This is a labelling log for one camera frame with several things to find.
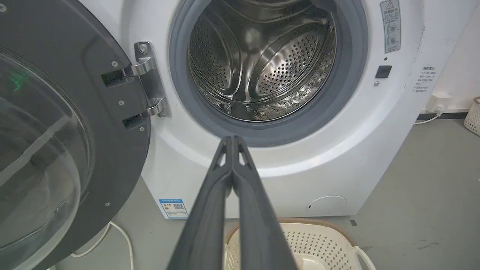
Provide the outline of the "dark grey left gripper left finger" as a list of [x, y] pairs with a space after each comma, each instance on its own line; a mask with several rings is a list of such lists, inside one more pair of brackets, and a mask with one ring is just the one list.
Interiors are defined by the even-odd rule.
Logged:
[[232, 185], [232, 145], [231, 136], [220, 141], [167, 270], [222, 270], [225, 202]]

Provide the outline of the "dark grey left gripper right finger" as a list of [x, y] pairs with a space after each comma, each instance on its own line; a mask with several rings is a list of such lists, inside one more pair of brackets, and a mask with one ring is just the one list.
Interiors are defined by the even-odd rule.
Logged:
[[233, 188], [239, 198], [241, 270], [298, 270], [245, 141], [232, 140]]

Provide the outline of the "white front-load washing machine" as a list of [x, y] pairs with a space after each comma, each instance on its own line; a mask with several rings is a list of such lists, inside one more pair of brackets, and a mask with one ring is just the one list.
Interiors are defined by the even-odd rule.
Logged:
[[430, 98], [479, 0], [79, 0], [160, 78], [142, 170], [192, 207], [242, 137], [279, 217], [356, 214]]

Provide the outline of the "dark grey washer door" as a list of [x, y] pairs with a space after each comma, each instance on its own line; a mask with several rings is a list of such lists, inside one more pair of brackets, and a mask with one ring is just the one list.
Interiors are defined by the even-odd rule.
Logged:
[[140, 79], [80, 0], [0, 0], [0, 270], [42, 270], [130, 196], [150, 140]]

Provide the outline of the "cream perforated laundry basket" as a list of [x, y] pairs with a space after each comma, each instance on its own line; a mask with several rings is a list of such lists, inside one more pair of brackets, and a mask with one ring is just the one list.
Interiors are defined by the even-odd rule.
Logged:
[[367, 253], [341, 227], [324, 220], [279, 220], [299, 270], [377, 270]]

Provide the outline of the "chrome door hinge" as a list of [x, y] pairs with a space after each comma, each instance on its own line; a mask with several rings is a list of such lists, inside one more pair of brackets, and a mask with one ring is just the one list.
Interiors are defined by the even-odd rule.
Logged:
[[151, 42], [134, 44], [136, 63], [123, 69], [125, 77], [139, 78], [147, 100], [146, 111], [151, 116], [171, 117], [170, 105], [161, 79]]

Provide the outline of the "white woven basket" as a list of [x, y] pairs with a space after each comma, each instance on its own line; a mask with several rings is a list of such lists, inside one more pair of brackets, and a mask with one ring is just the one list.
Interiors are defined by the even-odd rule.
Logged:
[[473, 98], [472, 106], [463, 124], [470, 132], [480, 137], [480, 96]]

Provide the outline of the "white wall socket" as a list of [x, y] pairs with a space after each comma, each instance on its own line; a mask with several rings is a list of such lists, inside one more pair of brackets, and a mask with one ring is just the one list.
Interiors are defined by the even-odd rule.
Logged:
[[442, 114], [451, 104], [453, 97], [446, 93], [432, 94], [425, 104], [428, 113]]

